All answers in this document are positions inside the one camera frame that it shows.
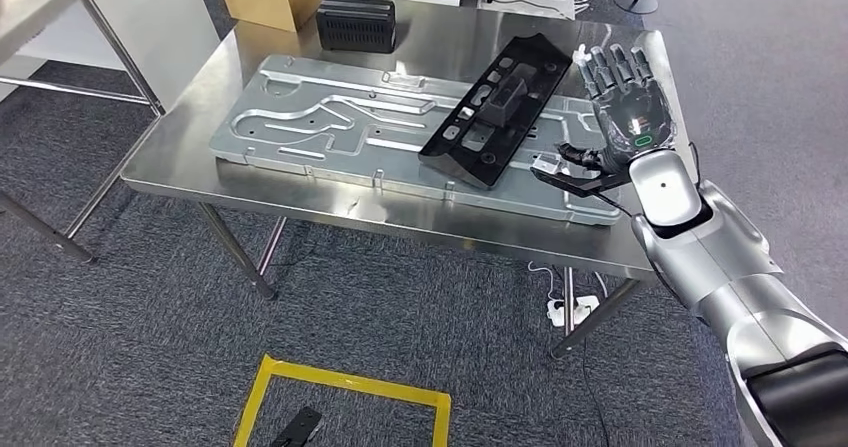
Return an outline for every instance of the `power strip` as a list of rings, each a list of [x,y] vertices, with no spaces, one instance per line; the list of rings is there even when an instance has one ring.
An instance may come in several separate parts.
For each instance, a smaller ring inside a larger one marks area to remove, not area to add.
[[[574,325],[579,325],[580,322],[589,316],[593,310],[595,310],[600,304],[598,301],[598,297],[594,295],[587,295],[584,297],[577,297],[577,307],[574,308]],[[561,300],[550,300],[548,301],[548,313],[547,316],[551,319],[551,323],[554,324],[554,327],[564,327],[565,326],[565,308],[564,306],[556,307],[556,304],[562,304]]]

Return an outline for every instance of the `robotic arm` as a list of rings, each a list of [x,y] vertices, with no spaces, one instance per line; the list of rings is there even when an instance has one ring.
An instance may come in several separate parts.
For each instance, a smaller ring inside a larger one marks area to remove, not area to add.
[[[557,146],[531,170],[574,195],[633,183],[643,213],[632,228],[663,284],[718,337],[737,406],[760,445],[848,445],[848,340],[781,282],[762,233],[709,181],[693,183],[673,150],[676,129],[644,53],[577,52],[607,145]],[[567,174],[568,163],[600,172]]]

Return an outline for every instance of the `green indicator light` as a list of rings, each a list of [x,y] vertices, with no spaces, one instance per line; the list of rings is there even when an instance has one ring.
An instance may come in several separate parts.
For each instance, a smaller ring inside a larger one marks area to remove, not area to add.
[[[652,139],[650,135],[643,135],[642,137],[639,137],[638,139],[634,140],[633,145],[635,145],[636,147],[644,147],[653,141],[654,139]]]

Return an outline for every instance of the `robot finger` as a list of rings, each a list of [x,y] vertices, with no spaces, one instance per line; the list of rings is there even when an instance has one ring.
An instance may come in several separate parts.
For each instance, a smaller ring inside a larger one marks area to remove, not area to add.
[[[642,48],[633,47],[630,49],[630,52],[633,53],[633,57],[636,59],[636,71],[639,73],[639,77],[642,78],[642,81],[653,79],[654,73],[651,72],[651,66],[648,64],[648,59],[645,57],[645,52]]]
[[[630,61],[624,54],[624,49],[618,44],[613,44],[610,47],[612,56],[615,59],[615,66],[618,68],[618,73],[621,75],[621,80],[625,84],[633,80],[633,69],[630,67]]]
[[[583,76],[583,85],[586,86],[586,90],[589,91],[589,98],[594,99],[601,95],[601,90],[598,89],[598,84],[595,82],[595,76],[592,75],[592,67],[593,65],[586,60],[580,59],[577,60],[577,68],[580,70],[580,75]]]
[[[602,90],[607,91],[615,86],[615,76],[612,75],[612,71],[607,63],[607,58],[600,47],[592,47],[592,59],[595,61],[595,64],[598,65],[597,79],[599,80],[598,83],[601,85]]]

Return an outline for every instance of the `floor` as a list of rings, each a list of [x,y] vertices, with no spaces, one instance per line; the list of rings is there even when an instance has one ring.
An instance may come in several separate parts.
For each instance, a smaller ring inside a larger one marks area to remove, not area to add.
[[[206,2],[225,33],[221,0]],[[660,0],[644,17],[666,36],[705,175],[761,226],[795,291],[843,331],[846,2]],[[581,18],[640,20],[609,0]],[[786,36],[786,25],[802,35]],[[800,48],[819,53],[793,61]],[[37,75],[128,88],[56,63]],[[64,225],[148,121],[143,108],[18,91],[0,104],[0,185]],[[256,255],[274,219],[223,214]],[[194,206],[125,186],[81,242],[97,265],[0,215],[0,445],[226,444],[266,352],[450,393],[451,445],[739,442],[715,342],[656,285],[555,362],[558,333],[541,313],[548,279],[513,259],[290,222],[271,271],[285,295],[268,303]],[[578,290],[597,284],[581,273]],[[253,442],[267,445],[304,404],[327,417],[315,445],[428,444],[430,409],[289,381],[270,386]]]

